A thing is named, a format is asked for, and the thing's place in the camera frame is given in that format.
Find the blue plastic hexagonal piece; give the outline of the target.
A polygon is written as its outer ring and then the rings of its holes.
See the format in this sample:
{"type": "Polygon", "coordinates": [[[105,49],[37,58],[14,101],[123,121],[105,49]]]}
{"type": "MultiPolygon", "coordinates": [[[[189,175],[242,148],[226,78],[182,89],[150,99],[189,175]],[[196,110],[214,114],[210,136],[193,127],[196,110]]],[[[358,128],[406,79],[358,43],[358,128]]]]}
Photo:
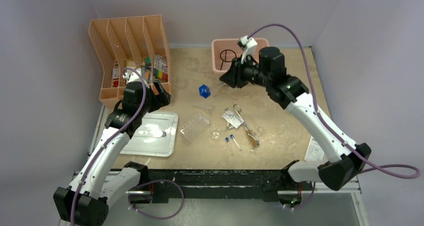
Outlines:
{"type": "Polygon", "coordinates": [[[203,97],[203,98],[208,98],[211,95],[211,90],[209,88],[209,86],[203,84],[201,85],[199,88],[199,94],[203,97]]]}

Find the metal crucible tongs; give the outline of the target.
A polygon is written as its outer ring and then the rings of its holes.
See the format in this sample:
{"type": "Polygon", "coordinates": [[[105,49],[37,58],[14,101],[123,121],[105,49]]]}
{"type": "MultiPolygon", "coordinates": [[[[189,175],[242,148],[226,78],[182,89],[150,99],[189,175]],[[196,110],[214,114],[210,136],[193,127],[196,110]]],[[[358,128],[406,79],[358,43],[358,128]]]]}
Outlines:
{"type": "Polygon", "coordinates": [[[251,130],[254,131],[248,124],[247,122],[243,119],[241,113],[243,111],[243,108],[239,105],[239,104],[233,104],[233,109],[230,108],[225,108],[225,112],[226,111],[232,111],[242,122],[242,126],[244,127],[244,129],[247,131],[251,130]]]}

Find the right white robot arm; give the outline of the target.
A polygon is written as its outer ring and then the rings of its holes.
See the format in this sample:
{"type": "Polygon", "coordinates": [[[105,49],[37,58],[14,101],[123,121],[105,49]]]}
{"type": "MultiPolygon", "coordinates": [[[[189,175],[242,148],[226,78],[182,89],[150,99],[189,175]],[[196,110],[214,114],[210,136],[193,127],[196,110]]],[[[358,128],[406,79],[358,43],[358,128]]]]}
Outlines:
{"type": "Polygon", "coordinates": [[[331,121],[317,104],[312,88],[287,72],[285,56],[278,48],[260,49],[257,60],[246,54],[233,58],[219,80],[231,88],[248,83],[265,87],[268,96],[297,119],[324,151],[327,161],[293,161],[283,168],[280,181],[284,188],[317,181],[337,191],[362,172],[371,148],[356,143],[331,121]]]}

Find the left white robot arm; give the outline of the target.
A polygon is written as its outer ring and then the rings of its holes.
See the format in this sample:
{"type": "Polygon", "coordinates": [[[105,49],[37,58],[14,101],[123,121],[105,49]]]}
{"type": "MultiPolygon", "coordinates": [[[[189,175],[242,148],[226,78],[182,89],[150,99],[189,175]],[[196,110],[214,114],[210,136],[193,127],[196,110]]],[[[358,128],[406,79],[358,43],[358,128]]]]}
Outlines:
{"type": "Polygon", "coordinates": [[[144,190],[149,177],[143,173],[145,166],[131,162],[117,178],[105,182],[109,171],[122,149],[129,143],[142,124],[142,118],[150,112],[168,105],[170,94],[159,81],[154,86],[157,94],[142,82],[130,82],[107,117],[103,134],[81,172],[67,188],[58,187],[53,195],[62,220],[72,225],[102,225],[109,209],[134,187],[144,190]]]}

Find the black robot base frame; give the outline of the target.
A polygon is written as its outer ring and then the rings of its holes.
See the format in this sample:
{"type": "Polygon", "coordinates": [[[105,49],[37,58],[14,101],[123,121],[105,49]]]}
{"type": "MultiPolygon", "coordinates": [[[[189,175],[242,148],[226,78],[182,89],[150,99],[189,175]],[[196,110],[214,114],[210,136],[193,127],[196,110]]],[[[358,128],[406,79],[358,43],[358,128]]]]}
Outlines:
{"type": "Polygon", "coordinates": [[[144,169],[130,194],[152,197],[153,203],[169,199],[260,199],[299,204],[312,183],[292,182],[282,169],[144,169]]]}

